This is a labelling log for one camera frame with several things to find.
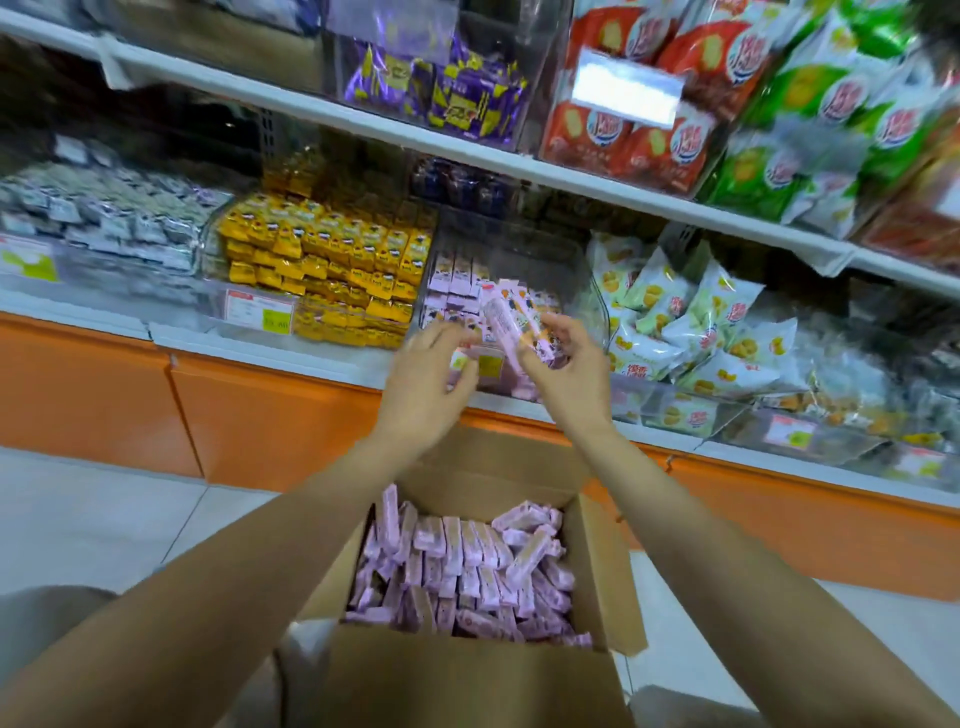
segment cookie image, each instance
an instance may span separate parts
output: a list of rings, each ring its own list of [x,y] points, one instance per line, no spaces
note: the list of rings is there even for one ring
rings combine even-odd
[[[704,38],[702,67],[705,71],[715,71],[723,62],[723,38],[714,34]]]
[[[659,157],[666,152],[666,134],[659,129],[650,132],[650,152],[654,157]]]
[[[611,20],[600,29],[600,47],[613,53],[619,53],[623,47],[623,31],[615,20]]]
[[[567,109],[564,111],[564,127],[571,139],[577,139],[584,133],[584,122],[580,118],[578,110]]]

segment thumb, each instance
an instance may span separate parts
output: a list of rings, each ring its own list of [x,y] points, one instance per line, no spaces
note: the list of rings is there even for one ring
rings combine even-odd
[[[523,344],[516,348],[516,358],[527,376],[533,379],[534,384],[542,390],[545,379],[550,375],[550,368],[540,361],[540,357],[533,349]]]

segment white floor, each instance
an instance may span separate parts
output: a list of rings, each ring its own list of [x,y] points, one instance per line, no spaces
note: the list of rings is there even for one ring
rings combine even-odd
[[[0,449],[0,594],[122,592],[274,495]],[[617,656],[624,692],[659,686],[750,707],[646,555],[633,562],[650,647]],[[825,586],[960,713],[960,605]]]

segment shelf label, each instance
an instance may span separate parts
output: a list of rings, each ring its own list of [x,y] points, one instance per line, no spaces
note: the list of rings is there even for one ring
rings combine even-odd
[[[224,320],[239,327],[256,328],[270,333],[290,333],[293,318],[292,302],[255,296],[246,291],[227,292]]]
[[[57,282],[57,265],[50,243],[0,234],[0,272],[28,279]]]
[[[923,448],[906,448],[900,455],[894,470],[917,477],[938,478],[946,460],[947,456],[942,452]]]
[[[813,440],[813,433],[816,429],[816,423],[774,415],[770,420],[770,428],[767,430],[763,442],[781,448],[792,448],[806,452],[807,448],[810,447],[810,441]]]

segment open cardboard box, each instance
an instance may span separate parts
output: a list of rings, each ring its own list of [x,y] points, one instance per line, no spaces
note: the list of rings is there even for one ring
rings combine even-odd
[[[595,649],[340,624],[320,700],[323,725],[632,725],[608,650],[634,655],[646,638],[626,545],[610,516],[580,493],[589,479],[573,448],[465,426],[406,472],[400,497],[432,515],[490,522],[524,500],[563,509],[561,538],[577,577],[571,622],[592,635]],[[302,619],[343,615],[364,526]]]

